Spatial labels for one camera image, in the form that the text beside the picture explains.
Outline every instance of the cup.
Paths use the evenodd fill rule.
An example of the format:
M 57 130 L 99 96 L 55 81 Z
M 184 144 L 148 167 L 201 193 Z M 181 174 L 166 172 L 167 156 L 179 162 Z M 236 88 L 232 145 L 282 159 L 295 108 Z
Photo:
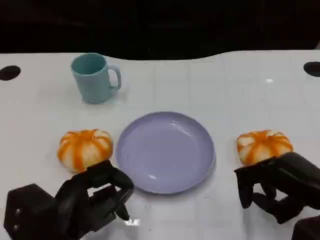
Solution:
M 109 69 L 115 71 L 118 86 L 111 85 Z M 108 65 L 105 57 L 98 53 L 85 53 L 76 57 L 71 63 L 71 70 L 82 98 L 87 103 L 103 103 L 121 88 L 120 69 Z

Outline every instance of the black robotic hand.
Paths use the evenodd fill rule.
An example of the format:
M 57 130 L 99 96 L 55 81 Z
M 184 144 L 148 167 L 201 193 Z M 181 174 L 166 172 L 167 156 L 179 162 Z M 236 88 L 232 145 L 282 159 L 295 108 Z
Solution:
M 320 169 L 295 152 L 272 157 L 234 171 L 241 205 L 254 202 L 273 215 L 279 224 L 296 217 L 305 206 L 320 209 Z M 264 194 L 254 192 L 261 184 Z M 276 189 L 287 194 L 276 200 Z
M 89 196 L 88 189 L 100 188 Z M 103 161 L 67 180 L 52 197 L 36 184 L 8 193 L 4 228 L 12 240 L 79 240 L 116 218 L 129 220 L 132 180 Z

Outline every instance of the white table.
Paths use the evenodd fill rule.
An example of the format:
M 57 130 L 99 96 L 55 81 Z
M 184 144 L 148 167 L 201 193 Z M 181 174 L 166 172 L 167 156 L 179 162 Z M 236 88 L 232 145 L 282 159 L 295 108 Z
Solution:
M 284 132 L 296 152 L 320 167 L 320 78 L 303 70 L 320 59 L 319 51 L 239 51 L 177 61 L 108 57 L 121 69 L 123 88 L 100 105 L 81 100 L 70 72 L 78 55 L 0 55 L 0 69 L 21 67 L 16 79 L 0 81 L 2 217 L 10 189 L 36 183 L 54 195 L 71 177 L 56 157 L 66 131 L 100 128 L 117 142 L 130 122 L 155 111 L 181 112 L 204 125 L 216 147 L 215 173 L 179 195 L 135 191 L 126 205 L 136 226 L 117 219 L 84 239 L 289 240 L 298 219 L 319 214 L 306 207 L 278 225 L 255 204 L 243 210 L 233 172 L 241 166 L 237 136 L 264 129 Z M 3 228 L 0 239 L 9 239 Z

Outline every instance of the toy pumpkin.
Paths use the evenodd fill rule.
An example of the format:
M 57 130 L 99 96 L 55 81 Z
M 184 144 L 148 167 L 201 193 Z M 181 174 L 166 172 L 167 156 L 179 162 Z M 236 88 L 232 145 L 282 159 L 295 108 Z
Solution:
M 60 140 L 57 156 L 69 171 L 80 173 L 108 160 L 112 153 L 111 136 L 106 131 L 93 129 L 68 131 Z
M 294 150 L 283 133 L 272 130 L 244 133 L 237 138 L 236 143 L 240 160 L 246 166 Z

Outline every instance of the purple plate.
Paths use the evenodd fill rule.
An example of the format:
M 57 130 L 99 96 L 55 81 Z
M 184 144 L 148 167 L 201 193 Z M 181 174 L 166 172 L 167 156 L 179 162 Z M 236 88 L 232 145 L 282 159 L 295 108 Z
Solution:
M 136 119 L 121 134 L 116 159 L 135 186 L 158 194 L 195 186 L 216 163 L 207 130 L 176 112 L 155 112 Z

